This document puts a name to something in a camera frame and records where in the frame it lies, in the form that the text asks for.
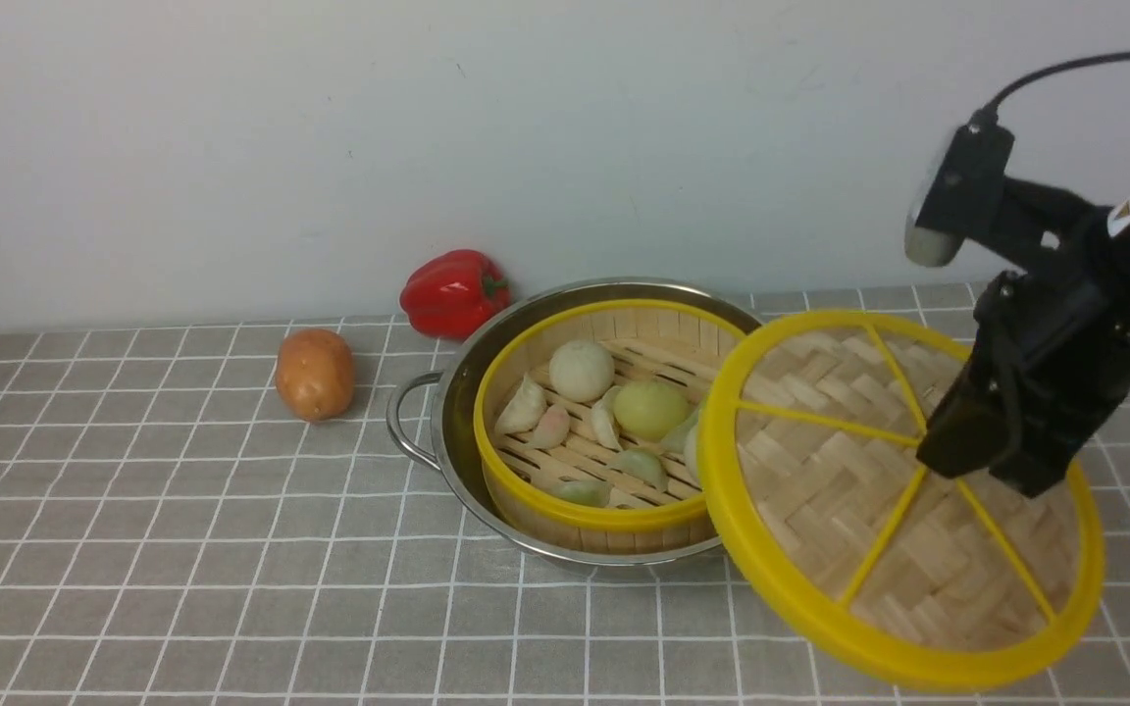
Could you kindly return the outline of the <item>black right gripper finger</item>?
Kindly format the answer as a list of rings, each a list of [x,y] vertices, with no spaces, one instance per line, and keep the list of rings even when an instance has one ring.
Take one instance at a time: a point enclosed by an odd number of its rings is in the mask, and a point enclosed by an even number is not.
[[[1062,483],[1071,462],[1102,425],[1096,408],[1052,406],[1024,412],[1017,402],[1003,403],[1002,450],[988,474],[1036,499]]]
[[[964,368],[928,420],[916,460],[956,479],[991,469],[1017,451],[1017,383],[1003,368],[988,377]]]

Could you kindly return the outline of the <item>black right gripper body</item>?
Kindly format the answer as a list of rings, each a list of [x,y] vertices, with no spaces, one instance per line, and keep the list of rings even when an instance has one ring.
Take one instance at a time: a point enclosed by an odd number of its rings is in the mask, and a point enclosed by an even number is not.
[[[1003,437],[1086,437],[1130,392],[1130,195],[1090,204],[1001,176],[977,244],[1016,267],[977,305],[960,418]]]

